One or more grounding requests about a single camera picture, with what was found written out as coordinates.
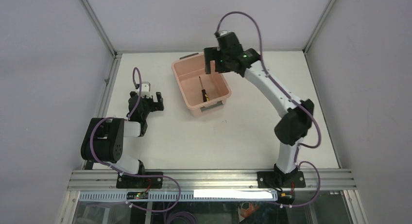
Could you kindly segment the black yellow screwdriver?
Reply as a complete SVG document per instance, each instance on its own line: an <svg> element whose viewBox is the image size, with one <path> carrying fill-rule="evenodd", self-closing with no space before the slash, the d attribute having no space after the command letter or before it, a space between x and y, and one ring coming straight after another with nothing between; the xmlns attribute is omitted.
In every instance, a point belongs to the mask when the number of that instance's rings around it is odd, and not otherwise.
<svg viewBox="0 0 412 224"><path fill-rule="evenodd" d="M203 98L203 102L208 102L209 101L209 97L208 94L204 88L203 82L201 77L199 76L199 81L200 81L200 85L201 85L201 93L202 93L202 98Z"/></svg>

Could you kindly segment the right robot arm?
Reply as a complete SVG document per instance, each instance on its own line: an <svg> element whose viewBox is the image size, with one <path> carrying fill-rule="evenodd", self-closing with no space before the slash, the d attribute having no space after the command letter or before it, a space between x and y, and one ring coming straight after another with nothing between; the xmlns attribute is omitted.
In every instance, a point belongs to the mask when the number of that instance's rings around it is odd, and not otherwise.
<svg viewBox="0 0 412 224"><path fill-rule="evenodd" d="M314 103L296 101L291 92L278 83L267 70L256 50L244 50L234 32L217 31L218 46L204 48L205 72L234 72L251 82L273 105L280 121L274 133L280 141L274 176L285 183L297 174L298 145L312 126Z"/></svg>

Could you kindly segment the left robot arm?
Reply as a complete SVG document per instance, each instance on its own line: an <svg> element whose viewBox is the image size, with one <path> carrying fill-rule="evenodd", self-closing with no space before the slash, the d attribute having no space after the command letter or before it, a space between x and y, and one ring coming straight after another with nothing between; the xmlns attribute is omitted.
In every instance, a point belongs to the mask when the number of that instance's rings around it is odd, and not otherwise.
<svg viewBox="0 0 412 224"><path fill-rule="evenodd" d="M130 92L128 109L133 111L130 120L124 118L92 118L81 146L81 157L94 163L102 163L120 174L145 175L144 164L123 150L125 138L143 137L147 131L147 118L151 112L163 111L163 97L156 92L154 100L150 92Z"/></svg>

